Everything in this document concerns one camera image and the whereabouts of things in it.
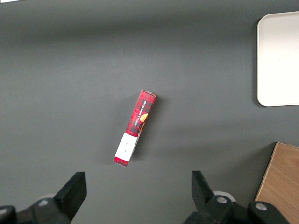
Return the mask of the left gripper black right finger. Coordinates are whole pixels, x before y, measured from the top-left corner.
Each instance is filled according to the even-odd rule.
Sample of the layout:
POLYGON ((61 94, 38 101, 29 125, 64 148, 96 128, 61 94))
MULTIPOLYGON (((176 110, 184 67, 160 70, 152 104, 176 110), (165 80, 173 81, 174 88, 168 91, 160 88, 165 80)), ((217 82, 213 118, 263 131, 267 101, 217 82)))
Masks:
POLYGON ((235 224, 233 205, 236 200, 223 191, 212 191, 200 171, 192 171, 192 198, 196 207, 185 224, 235 224))

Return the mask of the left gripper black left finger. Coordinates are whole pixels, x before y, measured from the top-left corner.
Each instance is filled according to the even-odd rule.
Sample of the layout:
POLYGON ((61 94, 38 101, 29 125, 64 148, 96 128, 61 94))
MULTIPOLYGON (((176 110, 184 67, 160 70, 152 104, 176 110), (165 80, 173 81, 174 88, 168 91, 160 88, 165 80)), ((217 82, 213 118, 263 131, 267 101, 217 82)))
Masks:
POLYGON ((53 196, 32 206, 34 224, 69 224, 87 196, 85 172, 76 172, 53 196))

